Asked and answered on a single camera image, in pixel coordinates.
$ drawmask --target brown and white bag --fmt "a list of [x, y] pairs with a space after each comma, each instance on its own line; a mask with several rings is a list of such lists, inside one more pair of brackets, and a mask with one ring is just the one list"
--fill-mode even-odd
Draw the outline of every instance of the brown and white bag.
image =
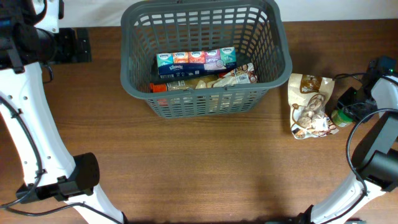
[[325, 114], [325, 105], [334, 86], [331, 78], [294, 73], [290, 76], [290, 128], [296, 139], [324, 137], [338, 132]]

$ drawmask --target gray plastic basket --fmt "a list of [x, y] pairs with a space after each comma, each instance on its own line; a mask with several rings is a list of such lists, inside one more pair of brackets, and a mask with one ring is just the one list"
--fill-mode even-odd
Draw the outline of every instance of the gray plastic basket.
[[[165, 118], [248, 111], [292, 72], [273, 0], [142, 1], [121, 19], [121, 83]], [[238, 66], [254, 64], [259, 83], [151, 93], [156, 53], [234, 46]]]

